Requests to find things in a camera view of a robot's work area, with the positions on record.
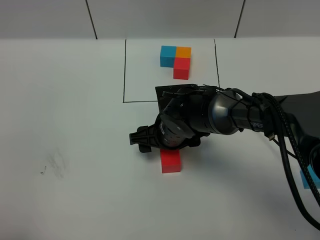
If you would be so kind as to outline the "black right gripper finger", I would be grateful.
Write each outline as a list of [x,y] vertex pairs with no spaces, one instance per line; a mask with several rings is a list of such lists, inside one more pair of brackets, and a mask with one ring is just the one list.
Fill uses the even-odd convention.
[[130,145],[138,145],[141,153],[150,153],[158,147],[157,130],[155,125],[140,126],[136,132],[129,134]]

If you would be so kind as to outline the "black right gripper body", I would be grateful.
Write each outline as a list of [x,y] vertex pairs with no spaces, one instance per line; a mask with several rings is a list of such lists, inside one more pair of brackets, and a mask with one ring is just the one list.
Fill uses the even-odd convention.
[[161,149],[197,147],[202,137],[213,133],[209,105],[213,96],[187,93],[175,96],[159,113],[157,138]]

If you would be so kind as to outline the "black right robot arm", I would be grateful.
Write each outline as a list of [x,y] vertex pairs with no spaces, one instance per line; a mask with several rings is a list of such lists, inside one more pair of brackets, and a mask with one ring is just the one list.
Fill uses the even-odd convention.
[[179,150],[197,147],[210,134],[232,135],[245,129],[277,134],[281,123],[297,143],[303,162],[315,174],[320,172],[320,94],[318,92],[268,96],[248,95],[237,88],[181,84],[156,87],[159,113],[155,123],[140,126],[129,135],[140,152],[152,148]]

